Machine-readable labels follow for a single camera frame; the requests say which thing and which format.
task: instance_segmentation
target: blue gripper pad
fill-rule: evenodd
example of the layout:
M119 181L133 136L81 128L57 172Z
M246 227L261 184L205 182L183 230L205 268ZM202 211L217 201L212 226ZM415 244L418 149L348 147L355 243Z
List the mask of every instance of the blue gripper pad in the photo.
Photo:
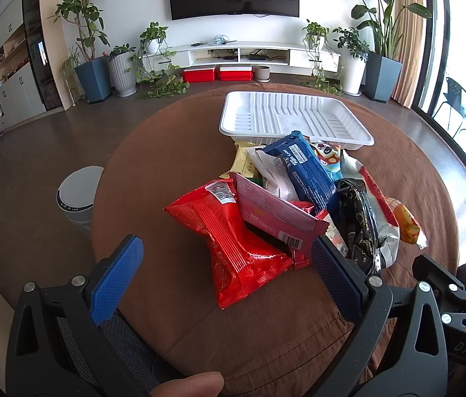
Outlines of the blue gripper pad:
M126 236L109 258L99 261L89 281L89 312L98 326L112 317L130 281L143 260L143 242L136 236Z
M350 261L341 255L326 236L314 240L311 260L341 315L347 321L359 323L363 317L363 299L367 296L367 287L363 284L359 288L349 275L356 273ZM366 276L363 272L361 274L364 282ZM361 276L358 274L356 278L360 280Z

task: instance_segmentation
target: black snack package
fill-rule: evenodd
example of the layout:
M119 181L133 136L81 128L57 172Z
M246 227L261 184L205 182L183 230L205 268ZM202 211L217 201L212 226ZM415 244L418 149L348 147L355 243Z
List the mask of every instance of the black snack package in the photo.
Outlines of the black snack package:
M365 182L340 179L335 182L335 188L339 201L329 213L349 248L347 258L352 259L367 277L380 276L383 258Z

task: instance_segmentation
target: blue planter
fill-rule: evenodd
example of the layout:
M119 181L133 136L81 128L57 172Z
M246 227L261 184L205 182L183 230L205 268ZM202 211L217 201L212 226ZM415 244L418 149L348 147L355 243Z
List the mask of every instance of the blue planter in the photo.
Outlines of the blue planter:
M112 95L106 57L99 57L75 67L75 72L90 104L103 102Z
M402 64L369 52L365 75L365 95L375 102L387 103L398 81Z

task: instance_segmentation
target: white barcode label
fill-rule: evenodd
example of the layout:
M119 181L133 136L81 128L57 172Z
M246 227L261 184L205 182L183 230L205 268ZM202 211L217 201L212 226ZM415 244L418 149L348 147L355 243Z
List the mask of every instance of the white barcode label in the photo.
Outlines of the white barcode label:
M295 249L300 249L301 246L303 245L302 239L296 239L295 237L290 236L284 231L279 231L278 239L282 240L285 244Z
M236 202L234 194L231 192L231 189L229 189L226 182L213 182L212 184L207 185L205 189L214 195L222 204L226 204L227 202Z
M290 145L290 151L292 151L292 154L297 158L297 161L299 161L299 164L302 164L308 161L308 158L304 156L303 151L299 148L299 146Z

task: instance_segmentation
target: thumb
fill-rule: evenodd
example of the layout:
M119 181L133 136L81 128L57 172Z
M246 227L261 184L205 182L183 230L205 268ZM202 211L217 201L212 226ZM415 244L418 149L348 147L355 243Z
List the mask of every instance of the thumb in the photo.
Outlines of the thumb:
M220 372L205 372L186 379L176 379L156 386L152 397L216 397L224 387Z

